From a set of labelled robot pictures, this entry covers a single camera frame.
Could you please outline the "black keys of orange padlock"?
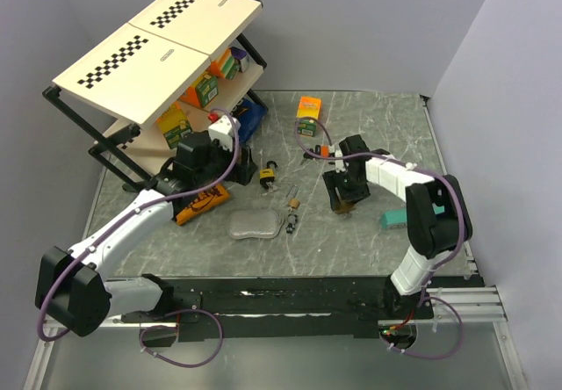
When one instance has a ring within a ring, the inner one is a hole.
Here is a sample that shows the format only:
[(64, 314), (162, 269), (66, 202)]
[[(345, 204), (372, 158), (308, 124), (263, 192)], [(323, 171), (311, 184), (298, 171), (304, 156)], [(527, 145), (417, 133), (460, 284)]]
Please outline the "black keys of orange padlock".
[(303, 158), (301, 159), (300, 164), (304, 164), (308, 160), (313, 160), (320, 154), (321, 154), (321, 146), (320, 145), (317, 145), (314, 148), (309, 148), (307, 151), (304, 152)]

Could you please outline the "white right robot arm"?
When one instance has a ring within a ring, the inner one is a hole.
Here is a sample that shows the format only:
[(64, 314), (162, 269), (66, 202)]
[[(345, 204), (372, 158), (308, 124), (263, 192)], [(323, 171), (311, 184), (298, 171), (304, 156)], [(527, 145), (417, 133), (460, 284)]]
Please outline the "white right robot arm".
[(334, 165), (323, 174), (333, 212), (352, 210), (370, 196), (371, 184), (405, 203), (409, 247), (390, 277), (392, 291), (383, 298), (390, 316), (405, 317), (414, 308), (412, 294), (472, 237), (457, 179), (419, 169), (382, 149), (369, 150), (359, 134), (329, 145), (321, 155)]

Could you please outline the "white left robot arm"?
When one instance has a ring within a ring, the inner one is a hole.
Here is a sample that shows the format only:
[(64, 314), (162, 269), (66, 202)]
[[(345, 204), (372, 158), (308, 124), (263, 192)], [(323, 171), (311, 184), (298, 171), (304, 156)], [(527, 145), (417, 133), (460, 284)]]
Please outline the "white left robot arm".
[(108, 317), (143, 312), (168, 319), (174, 287), (153, 274), (111, 281), (114, 268), (146, 235), (175, 220), (198, 195), (225, 181), (246, 185), (257, 166), (250, 148), (233, 136), (232, 148), (208, 132), (191, 133), (178, 145), (135, 200), (95, 234), (40, 260), (35, 305), (40, 319), (52, 317), (68, 332), (87, 336)]

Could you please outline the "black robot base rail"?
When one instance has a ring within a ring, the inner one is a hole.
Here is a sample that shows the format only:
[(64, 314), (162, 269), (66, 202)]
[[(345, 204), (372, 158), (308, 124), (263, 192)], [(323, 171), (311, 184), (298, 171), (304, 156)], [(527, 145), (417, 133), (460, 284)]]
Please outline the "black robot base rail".
[(158, 314), (122, 315), (125, 323), (177, 325), (182, 342), (226, 338), (353, 336), (377, 338), (380, 325), (408, 316), (430, 320), (419, 294), (393, 295), (382, 276), (171, 278), (171, 306)]

